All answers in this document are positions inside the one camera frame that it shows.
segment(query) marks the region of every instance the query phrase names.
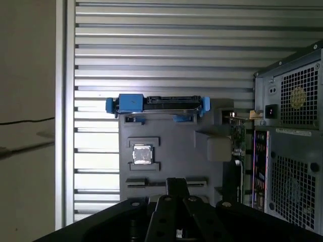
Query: gray panel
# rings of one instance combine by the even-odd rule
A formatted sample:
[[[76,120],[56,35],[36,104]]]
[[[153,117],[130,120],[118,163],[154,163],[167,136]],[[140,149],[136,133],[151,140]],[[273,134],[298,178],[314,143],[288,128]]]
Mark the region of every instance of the gray panel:
[[[321,132],[309,132],[311,137],[270,129],[269,152],[276,156],[270,156],[267,165],[265,212],[322,233],[323,142]],[[319,165],[319,172],[311,170],[313,162]]]
[[[175,123],[170,115],[163,117],[147,115],[146,122],[142,126],[127,125],[119,118],[120,127],[120,192],[121,200],[131,196],[151,196],[164,194],[165,187],[143,187],[143,179],[150,183],[165,182],[167,177],[184,177],[191,183],[195,183],[190,191],[195,195],[207,196],[211,204],[215,204],[216,187],[222,186],[222,162],[210,162],[207,160],[206,150],[196,149],[195,130],[203,129],[210,135],[228,135],[228,129],[216,128],[212,115],[205,115],[198,125],[182,125]],[[132,162],[133,148],[129,147],[131,137],[143,137],[147,140],[144,144],[150,144],[147,137],[158,137],[159,146],[154,147],[154,161],[160,164],[160,170],[133,170],[129,163]],[[139,178],[139,182],[127,183],[129,178]],[[141,185],[137,188],[129,188],[127,185]]]

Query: wire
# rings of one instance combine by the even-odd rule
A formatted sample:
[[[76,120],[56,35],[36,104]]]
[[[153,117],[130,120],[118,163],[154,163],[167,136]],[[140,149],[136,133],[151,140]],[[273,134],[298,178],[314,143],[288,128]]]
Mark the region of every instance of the wire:
[[[27,119],[27,120],[19,120],[19,121],[7,122],[7,123],[0,123],[0,125],[16,125],[21,123],[41,123],[41,122],[45,122],[53,119],[55,119],[55,117],[36,119],[36,120]]]

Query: metal mesh grille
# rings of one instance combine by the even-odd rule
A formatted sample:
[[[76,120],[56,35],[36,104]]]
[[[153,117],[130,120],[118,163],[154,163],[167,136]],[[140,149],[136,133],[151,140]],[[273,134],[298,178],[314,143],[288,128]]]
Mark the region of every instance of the metal mesh grille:
[[[272,181],[275,211],[290,223],[314,229],[315,177],[307,174],[307,164],[278,156]]]
[[[284,76],[281,83],[281,122],[312,125],[317,120],[318,70],[309,67]]]

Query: blue plastic clip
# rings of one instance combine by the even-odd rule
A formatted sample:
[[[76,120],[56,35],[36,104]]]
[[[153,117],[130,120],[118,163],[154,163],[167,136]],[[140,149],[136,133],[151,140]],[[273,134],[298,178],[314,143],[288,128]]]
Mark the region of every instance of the blue plastic clip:
[[[113,98],[109,97],[106,99],[105,110],[107,113],[115,113],[115,110],[113,109]]]
[[[120,94],[119,113],[143,112],[142,94]]]
[[[203,115],[211,110],[211,100],[210,97],[202,97],[203,106],[202,110],[200,111],[200,117],[203,117]]]

